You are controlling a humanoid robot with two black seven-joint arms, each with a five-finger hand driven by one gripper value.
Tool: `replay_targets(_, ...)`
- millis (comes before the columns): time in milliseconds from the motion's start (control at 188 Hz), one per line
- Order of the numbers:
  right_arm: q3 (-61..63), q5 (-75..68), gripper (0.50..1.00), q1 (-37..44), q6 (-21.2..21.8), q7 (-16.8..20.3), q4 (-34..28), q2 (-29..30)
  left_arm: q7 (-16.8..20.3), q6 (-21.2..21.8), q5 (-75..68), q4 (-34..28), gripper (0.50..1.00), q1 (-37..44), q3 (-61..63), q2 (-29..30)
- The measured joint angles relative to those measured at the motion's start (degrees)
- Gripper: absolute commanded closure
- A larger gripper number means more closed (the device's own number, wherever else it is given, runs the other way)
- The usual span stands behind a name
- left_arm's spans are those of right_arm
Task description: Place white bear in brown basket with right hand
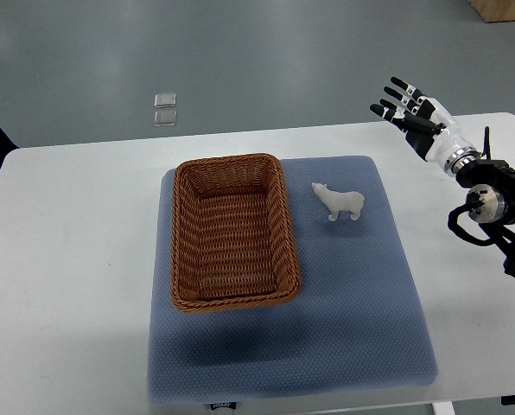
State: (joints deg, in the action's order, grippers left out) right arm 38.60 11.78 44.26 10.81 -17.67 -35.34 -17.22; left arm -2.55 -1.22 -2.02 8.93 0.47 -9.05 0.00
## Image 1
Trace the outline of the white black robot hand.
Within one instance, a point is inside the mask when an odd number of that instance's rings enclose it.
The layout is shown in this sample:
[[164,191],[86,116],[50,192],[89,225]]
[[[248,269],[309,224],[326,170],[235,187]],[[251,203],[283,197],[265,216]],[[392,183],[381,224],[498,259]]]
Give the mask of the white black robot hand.
[[398,128],[422,160],[455,176],[465,164],[480,159],[480,152],[462,136],[461,127],[438,100],[397,77],[384,92],[394,100],[381,99],[370,110]]

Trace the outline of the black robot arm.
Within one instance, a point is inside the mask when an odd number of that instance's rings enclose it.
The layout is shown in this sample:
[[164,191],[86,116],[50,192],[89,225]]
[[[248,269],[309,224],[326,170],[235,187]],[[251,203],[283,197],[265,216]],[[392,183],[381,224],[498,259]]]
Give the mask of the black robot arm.
[[444,172],[468,190],[464,204],[448,214],[448,229],[476,246],[497,246],[504,272],[515,278],[515,169],[491,158],[490,129],[483,151],[463,147],[449,156]]

